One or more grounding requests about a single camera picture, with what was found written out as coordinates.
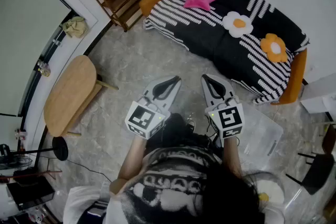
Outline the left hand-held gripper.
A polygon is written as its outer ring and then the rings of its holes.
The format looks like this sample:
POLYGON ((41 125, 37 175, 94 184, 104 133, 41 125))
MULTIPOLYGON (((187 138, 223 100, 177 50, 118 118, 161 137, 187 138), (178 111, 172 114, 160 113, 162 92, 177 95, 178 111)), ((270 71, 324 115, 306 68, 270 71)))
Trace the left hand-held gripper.
POLYGON ((151 81, 144 93, 133 101, 124 120, 127 129, 150 139, 170 117, 169 111, 181 87, 179 76, 165 76, 151 81))

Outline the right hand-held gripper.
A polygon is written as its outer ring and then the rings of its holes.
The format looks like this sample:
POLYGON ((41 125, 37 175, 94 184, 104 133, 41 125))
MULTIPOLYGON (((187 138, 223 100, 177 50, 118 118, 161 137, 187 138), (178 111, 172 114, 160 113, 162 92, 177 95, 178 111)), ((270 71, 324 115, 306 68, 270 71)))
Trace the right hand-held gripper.
POLYGON ((231 84, 211 74, 203 74, 201 84, 209 106, 205 109, 205 115, 219 138, 226 139, 241 134, 245 126, 243 106, 233 97, 235 94, 231 84))

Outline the transparent plastic storage box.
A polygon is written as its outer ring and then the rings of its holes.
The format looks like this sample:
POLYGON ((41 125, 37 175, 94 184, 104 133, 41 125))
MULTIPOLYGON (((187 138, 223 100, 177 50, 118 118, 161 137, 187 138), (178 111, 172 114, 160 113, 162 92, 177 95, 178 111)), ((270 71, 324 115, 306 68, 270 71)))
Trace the transparent plastic storage box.
POLYGON ((283 135, 283 128, 253 106, 241 104, 245 126, 238 135, 240 160, 256 169, 265 169, 283 135))

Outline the white flower cushion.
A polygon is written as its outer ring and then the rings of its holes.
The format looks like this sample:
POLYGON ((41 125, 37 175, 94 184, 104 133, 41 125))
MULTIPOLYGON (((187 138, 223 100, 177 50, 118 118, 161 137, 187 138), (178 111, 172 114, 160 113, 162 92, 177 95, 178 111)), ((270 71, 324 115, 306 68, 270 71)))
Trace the white flower cushion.
POLYGON ((240 38, 243 35, 251 34, 253 25, 251 19, 245 15, 240 15, 238 12, 228 12, 223 17, 223 26, 234 38, 240 38))

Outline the orange flower cushion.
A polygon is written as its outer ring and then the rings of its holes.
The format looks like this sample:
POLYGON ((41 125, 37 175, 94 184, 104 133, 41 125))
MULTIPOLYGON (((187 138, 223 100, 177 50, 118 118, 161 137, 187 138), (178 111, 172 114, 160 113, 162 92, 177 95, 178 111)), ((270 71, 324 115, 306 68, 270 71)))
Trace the orange flower cushion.
POLYGON ((285 43, 275 34, 268 33, 265 38, 260 41, 260 47, 271 62, 279 63, 288 60, 285 43))

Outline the person's right forearm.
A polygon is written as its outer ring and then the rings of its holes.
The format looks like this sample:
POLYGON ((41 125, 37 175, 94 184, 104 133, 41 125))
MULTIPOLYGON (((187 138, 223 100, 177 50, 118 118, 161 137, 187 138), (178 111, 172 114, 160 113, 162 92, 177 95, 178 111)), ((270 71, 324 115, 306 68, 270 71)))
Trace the person's right forearm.
POLYGON ((224 139, 223 163, 237 177, 242 178, 242 168, 240 164, 237 137, 232 136, 224 139))

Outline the person's left forearm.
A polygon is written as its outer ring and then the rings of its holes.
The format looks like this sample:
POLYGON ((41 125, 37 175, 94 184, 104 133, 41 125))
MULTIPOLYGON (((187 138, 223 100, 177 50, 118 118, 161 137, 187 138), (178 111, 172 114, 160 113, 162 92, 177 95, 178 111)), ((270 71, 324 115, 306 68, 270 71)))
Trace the person's left forearm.
POLYGON ((111 194, 119 193, 128 181, 139 174, 142 168, 142 160, 144 158, 146 144, 146 139, 137 135, 134 137, 125 160, 120 168, 117 179, 110 184, 109 191, 111 194))

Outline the round grey floor cushion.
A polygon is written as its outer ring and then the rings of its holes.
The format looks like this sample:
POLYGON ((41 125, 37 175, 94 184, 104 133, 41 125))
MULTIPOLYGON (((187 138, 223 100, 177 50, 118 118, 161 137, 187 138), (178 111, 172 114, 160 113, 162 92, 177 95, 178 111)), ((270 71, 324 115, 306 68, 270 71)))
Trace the round grey floor cushion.
POLYGON ((263 206, 280 207, 285 202, 285 189, 279 177, 270 172, 256 172, 251 175, 263 206))

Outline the black box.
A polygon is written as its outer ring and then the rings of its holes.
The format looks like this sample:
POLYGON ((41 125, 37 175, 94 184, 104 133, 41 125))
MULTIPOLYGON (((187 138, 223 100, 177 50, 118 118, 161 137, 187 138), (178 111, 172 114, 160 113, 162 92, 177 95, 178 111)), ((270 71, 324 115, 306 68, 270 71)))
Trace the black box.
POLYGON ((37 177, 32 185, 9 183, 6 186, 19 211, 44 204, 55 195, 55 190, 44 176, 37 177))

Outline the person's legs in black trousers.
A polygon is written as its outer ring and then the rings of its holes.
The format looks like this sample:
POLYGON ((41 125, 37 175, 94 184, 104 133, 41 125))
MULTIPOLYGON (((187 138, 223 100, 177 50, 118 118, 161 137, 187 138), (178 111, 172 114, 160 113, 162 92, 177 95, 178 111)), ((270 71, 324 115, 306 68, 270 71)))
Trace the person's legs in black trousers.
POLYGON ((179 146, 205 148, 220 159, 223 157, 222 147, 217 147, 208 136, 194 133, 190 125, 177 113, 171 114, 164 126, 147 141, 144 154, 158 148, 179 146))

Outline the wooden oval coffee table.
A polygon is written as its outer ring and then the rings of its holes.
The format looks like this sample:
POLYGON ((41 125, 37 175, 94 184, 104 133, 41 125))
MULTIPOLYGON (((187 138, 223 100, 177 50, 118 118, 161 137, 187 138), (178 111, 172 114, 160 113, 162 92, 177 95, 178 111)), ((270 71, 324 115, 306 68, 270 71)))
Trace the wooden oval coffee table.
POLYGON ((118 90, 98 78, 88 56, 75 57, 52 88, 44 106, 44 120, 53 137, 71 134, 70 129, 103 88, 118 90))

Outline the person's torso in patterned sweater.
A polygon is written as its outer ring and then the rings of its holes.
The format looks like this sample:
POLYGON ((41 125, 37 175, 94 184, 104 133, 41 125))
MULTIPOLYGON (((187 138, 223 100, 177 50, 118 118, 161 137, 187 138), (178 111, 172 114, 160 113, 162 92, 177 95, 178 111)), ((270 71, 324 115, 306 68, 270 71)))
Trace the person's torso in patterned sweater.
POLYGON ((280 210, 261 204, 254 184, 208 150, 158 148, 116 193, 107 187, 70 190, 64 224, 284 224, 280 210))

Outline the white cabinet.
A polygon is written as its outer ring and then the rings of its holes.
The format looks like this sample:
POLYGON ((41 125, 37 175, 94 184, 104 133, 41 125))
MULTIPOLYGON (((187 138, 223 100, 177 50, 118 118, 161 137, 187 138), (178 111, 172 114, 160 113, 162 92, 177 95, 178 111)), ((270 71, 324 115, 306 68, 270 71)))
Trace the white cabinet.
POLYGON ((329 112, 336 119, 336 73, 306 85, 300 102, 310 114, 329 112))

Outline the beige crumpled cloth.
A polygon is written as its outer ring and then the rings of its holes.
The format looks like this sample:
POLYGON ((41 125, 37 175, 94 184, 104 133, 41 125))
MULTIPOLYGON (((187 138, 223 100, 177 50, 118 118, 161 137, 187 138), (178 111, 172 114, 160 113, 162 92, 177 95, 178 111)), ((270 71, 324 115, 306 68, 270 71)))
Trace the beige crumpled cloth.
POLYGON ((62 29, 71 38, 81 38, 88 31, 88 25, 83 17, 75 16, 63 23, 62 29))

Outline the black floor fan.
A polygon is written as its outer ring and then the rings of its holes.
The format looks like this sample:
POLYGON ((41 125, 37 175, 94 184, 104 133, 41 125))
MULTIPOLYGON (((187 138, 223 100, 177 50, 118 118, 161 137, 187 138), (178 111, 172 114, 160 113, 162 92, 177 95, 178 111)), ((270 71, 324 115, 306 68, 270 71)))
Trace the black floor fan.
POLYGON ((27 167, 33 160, 25 155, 33 156, 42 152, 53 152, 60 161, 68 158, 68 146, 63 137, 54 137, 51 148, 32 151, 11 151, 8 145, 0 144, 0 170, 27 167))

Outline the small glass jar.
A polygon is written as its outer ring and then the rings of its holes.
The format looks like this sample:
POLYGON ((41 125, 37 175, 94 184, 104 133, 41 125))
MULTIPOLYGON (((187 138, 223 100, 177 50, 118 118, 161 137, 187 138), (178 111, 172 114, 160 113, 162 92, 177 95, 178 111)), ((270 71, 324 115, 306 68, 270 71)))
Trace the small glass jar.
POLYGON ((50 76, 51 71, 50 71, 49 65, 43 62, 42 60, 37 61, 37 70, 44 77, 50 76))

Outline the brown chair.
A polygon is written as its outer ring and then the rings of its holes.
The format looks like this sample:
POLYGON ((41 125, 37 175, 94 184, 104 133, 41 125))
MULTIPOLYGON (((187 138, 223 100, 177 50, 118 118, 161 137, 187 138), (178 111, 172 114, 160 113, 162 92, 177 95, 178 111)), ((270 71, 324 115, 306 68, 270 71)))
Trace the brown chair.
POLYGON ((325 154, 336 152, 336 130, 333 125, 329 125, 322 141, 322 149, 325 154))

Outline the black chair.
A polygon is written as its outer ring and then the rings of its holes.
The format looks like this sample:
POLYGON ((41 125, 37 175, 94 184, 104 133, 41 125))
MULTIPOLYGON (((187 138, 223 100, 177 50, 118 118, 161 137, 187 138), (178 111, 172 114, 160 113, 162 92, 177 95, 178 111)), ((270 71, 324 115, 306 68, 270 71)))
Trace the black chair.
POLYGON ((302 181, 293 178, 289 174, 286 174, 286 176, 303 187, 309 195, 314 195, 325 185, 334 166, 334 157, 332 154, 307 155, 298 153, 298 155, 312 159, 312 162, 306 162, 310 166, 307 174, 302 181))

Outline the white framed window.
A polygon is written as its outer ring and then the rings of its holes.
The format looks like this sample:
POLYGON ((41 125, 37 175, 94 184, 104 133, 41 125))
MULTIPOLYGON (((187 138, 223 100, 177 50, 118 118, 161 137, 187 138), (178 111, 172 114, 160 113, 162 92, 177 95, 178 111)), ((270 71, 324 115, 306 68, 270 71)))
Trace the white framed window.
POLYGON ((69 13, 61 0, 0 0, 0 113, 20 114, 37 60, 69 13))

